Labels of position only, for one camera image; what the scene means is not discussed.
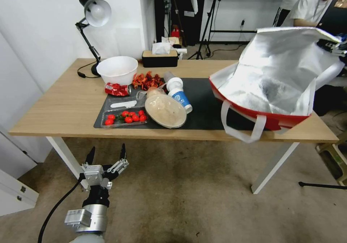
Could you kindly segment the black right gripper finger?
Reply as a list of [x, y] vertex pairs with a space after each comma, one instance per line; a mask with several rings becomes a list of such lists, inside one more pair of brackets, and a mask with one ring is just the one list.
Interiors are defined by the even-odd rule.
[[333, 41], [320, 39], [316, 44], [321, 49], [336, 56], [346, 56], [347, 54], [347, 40], [335, 43]]

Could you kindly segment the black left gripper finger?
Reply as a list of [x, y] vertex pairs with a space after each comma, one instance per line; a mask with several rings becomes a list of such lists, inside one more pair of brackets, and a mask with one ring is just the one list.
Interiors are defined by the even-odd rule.
[[87, 167], [93, 164], [94, 156], [95, 156], [95, 146], [93, 146], [91, 151], [87, 154], [85, 162], [82, 164], [83, 170], [85, 170]]
[[121, 174], [129, 165], [129, 162], [127, 160], [127, 153], [125, 144], [122, 144], [121, 151], [120, 151], [120, 159], [113, 164], [110, 168], [107, 169], [107, 173], [118, 173]]

